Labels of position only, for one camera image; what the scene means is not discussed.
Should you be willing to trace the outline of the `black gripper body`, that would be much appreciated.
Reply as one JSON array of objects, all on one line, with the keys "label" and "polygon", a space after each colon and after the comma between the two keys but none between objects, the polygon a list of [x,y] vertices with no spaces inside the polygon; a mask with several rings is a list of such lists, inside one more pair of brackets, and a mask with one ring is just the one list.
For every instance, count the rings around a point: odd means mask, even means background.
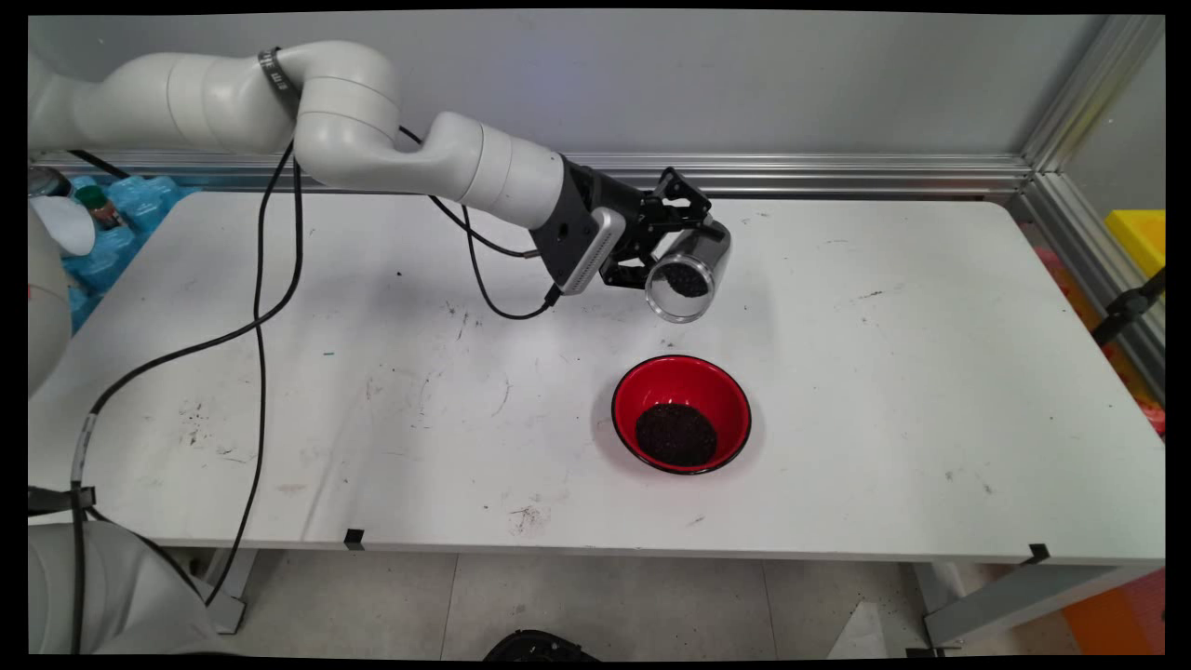
[{"label": "black gripper body", "polygon": [[604,267],[615,263],[640,259],[643,253],[654,253],[657,246],[657,234],[642,223],[646,192],[630,184],[609,177],[594,168],[582,165],[582,201],[590,212],[596,208],[613,211],[625,221],[624,232],[607,258]]}]

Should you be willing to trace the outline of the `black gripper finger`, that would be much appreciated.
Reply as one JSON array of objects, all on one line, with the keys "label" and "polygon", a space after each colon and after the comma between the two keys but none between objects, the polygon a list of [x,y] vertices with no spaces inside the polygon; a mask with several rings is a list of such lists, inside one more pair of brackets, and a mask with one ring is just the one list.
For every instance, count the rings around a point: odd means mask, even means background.
[{"label": "black gripper finger", "polygon": [[651,268],[657,263],[657,258],[651,253],[651,248],[643,245],[630,245],[609,253],[607,261],[601,267],[601,280],[604,284],[615,288],[636,289],[643,292]]},{"label": "black gripper finger", "polygon": [[668,167],[654,190],[642,198],[640,224],[648,232],[684,232],[703,228],[712,203],[688,179]]}]

